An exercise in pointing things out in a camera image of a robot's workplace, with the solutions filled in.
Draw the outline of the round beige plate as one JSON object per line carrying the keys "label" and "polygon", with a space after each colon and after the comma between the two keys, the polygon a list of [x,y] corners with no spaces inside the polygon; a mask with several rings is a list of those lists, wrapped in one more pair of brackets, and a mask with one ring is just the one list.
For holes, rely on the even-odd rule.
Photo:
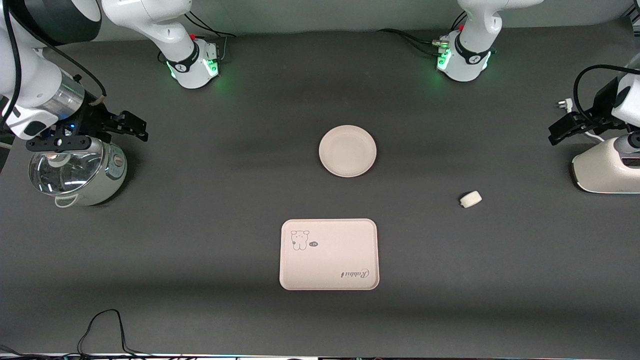
{"label": "round beige plate", "polygon": [[355,178],[368,172],[375,164],[377,153],[374,138],[355,125],[330,129],[318,145],[322,166],[341,178]]}

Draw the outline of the beige rectangular rabbit tray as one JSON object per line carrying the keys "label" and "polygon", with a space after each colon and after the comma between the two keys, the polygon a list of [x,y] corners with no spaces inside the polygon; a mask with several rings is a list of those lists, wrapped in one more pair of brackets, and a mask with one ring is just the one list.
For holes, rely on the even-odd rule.
{"label": "beige rectangular rabbit tray", "polygon": [[372,219],[288,219],[281,226],[279,284],[288,291],[370,291],[380,282]]}

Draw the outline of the cream white toaster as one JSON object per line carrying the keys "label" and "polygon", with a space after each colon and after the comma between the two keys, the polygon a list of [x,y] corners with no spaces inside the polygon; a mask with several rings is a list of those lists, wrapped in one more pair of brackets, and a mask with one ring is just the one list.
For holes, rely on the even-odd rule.
{"label": "cream white toaster", "polygon": [[608,139],[573,158],[574,182],[596,194],[640,194],[640,152],[618,153],[617,137]]}

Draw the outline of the pale green electric pot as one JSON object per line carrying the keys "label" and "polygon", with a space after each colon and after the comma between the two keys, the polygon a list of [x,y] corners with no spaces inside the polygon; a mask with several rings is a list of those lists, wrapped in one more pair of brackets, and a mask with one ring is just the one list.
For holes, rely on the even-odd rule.
{"label": "pale green electric pot", "polygon": [[102,166],[92,180],[80,189],[56,196],[58,208],[91,207],[107,201],[122,186],[128,171],[128,162],[124,151],[113,143],[107,143],[95,137],[91,138],[91,146],[87,150],[104,150]]}

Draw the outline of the glass pot lid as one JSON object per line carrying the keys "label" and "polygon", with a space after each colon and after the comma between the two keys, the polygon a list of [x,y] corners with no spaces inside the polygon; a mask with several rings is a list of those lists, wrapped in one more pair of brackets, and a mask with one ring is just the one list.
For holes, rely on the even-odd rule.
{"label": "glass pot lid", "polygon": [[29,161],[29,179],[42,194],[59,196],[87,185],[101,169],[105,151],[34,153]]}

